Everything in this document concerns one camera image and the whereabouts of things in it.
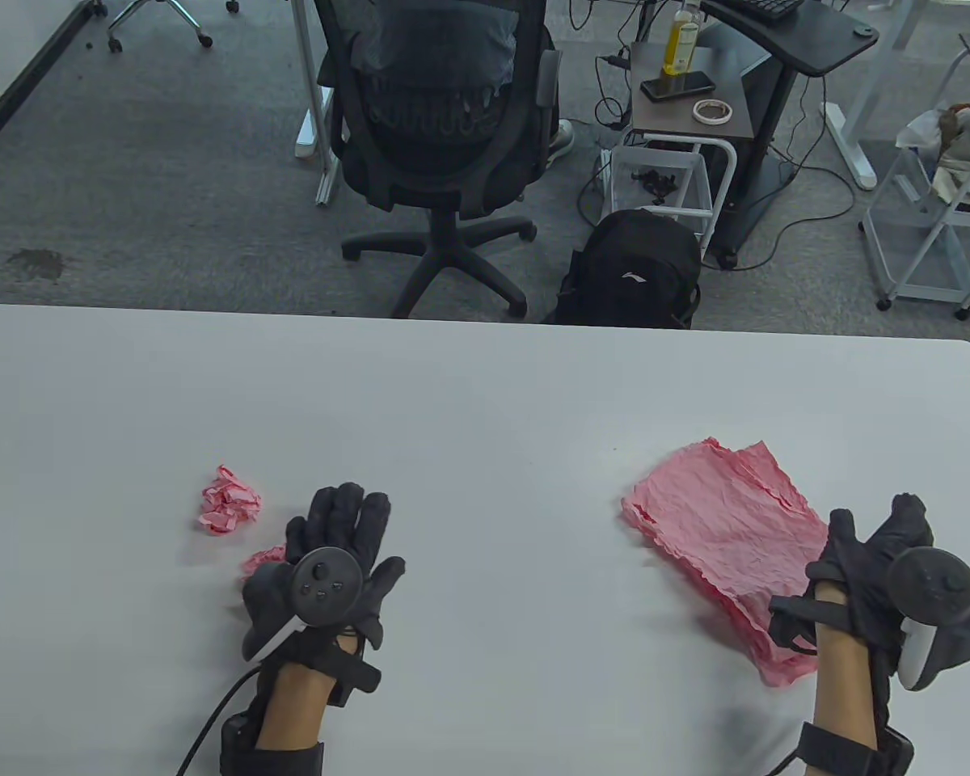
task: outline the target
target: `cooking oil bottle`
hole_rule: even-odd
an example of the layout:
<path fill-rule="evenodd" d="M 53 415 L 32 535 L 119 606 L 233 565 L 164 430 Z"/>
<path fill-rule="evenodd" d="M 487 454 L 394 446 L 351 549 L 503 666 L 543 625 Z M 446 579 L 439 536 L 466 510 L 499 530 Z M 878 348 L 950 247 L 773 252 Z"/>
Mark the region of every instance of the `cooking oil bottle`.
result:
<path fill-rule="evenodd" d="M 700 32 L 700 0 L 682 0 L 668 34 L 663 70 L 668 75 L 689 73 Z"/>

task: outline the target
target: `yellow oil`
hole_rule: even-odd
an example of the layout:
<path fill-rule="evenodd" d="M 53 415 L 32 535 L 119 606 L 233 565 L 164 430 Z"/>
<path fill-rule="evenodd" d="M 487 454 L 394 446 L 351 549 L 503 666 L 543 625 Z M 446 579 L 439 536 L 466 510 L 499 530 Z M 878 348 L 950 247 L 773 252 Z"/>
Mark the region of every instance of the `yellow oil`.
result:
<path fill-rule="evenodd" d="M 662 70 L 668 75 L 689 73 L 693 53 L 697 48 L 697 33 L 700 25 L 688 11 L 678 11 L 673 21 L 673 29 L 665 47 L 665 63 Z"/>

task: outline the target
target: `keyboard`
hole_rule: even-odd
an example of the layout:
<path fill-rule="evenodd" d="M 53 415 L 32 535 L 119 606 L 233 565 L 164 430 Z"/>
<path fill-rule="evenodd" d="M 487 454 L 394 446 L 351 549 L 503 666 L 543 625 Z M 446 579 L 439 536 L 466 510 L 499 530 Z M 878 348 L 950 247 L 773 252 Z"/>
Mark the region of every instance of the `keyboard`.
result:
<path fill-rule="evenodd" d="M 793 14 L 803 2 L 805 0 L 718 0 L 720 5 L 763 22 L 779 22 L 784 16 Z"/>

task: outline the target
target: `black desk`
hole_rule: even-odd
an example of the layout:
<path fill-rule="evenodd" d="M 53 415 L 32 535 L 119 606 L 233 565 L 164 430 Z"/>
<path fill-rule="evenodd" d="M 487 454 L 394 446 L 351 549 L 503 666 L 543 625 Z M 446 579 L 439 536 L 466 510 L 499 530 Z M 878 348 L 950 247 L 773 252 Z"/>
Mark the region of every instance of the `black desk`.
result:
<path fill-rule="evenodd" d="M 820 78 L 876 44 L 879 36 L 857 36 L 854 30 L 861 22 L 817 0 L 805 0 L 791 16 L 777 23 L 759 21 L 717 0 L 702 0 L 702 10 L 732 28 L 709 26 L 700 34 L 698 45 L 740 49 L 744 92 L 754 123 L 753 143 L 737 144 L 740 165 L 711 240 L 711 254 L 721 267 L 729 269 L 736 266 L 736 252 L 772 204 L 791 169 L 778 156 L 770 155 L 769 144 L 798 73 Z M 765 61 L 754 62 L 754 45 L 741 36 L 769 53 Z M 717 186 L 719 171 L 715 170 L 711 178 L 711 185 Z"/>

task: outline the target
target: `pink tissue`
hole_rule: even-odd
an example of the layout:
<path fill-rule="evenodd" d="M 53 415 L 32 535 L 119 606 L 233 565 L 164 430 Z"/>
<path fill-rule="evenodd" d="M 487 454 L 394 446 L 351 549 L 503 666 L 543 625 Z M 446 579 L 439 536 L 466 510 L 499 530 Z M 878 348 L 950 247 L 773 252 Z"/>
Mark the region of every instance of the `pink tissue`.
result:
<path fill-rule="evenodd" d="M 766 628 L 773 595 L 805 592 L 826 525 L 765 443 L 678 450 L 622 500 L 622 515 L 725 610 L 766 684 L 814 672 L 814 657 L 777 647 Z"/>
<path fill-rule="evenodd" d="M 284 561 L 285 546 L 283 544 L 277 544 L 277 546 L 270 547 L 268 550 L 255 553 L 255 555 L 252 555 L 251 558 L 241 564 L 241 581 L 248 580 L 259 566 L 266 565 L 267 563 L 283 563 Z"/>
<path fill-rule="evenodd" d="M 216 469 L 216 480 L 201 491 L 201 515 L 197 521 L 212 534 L 228 534 L 239 522 L 254 521 L 263 509 L 263 500 L 238 480 L 226 466 Z"/>

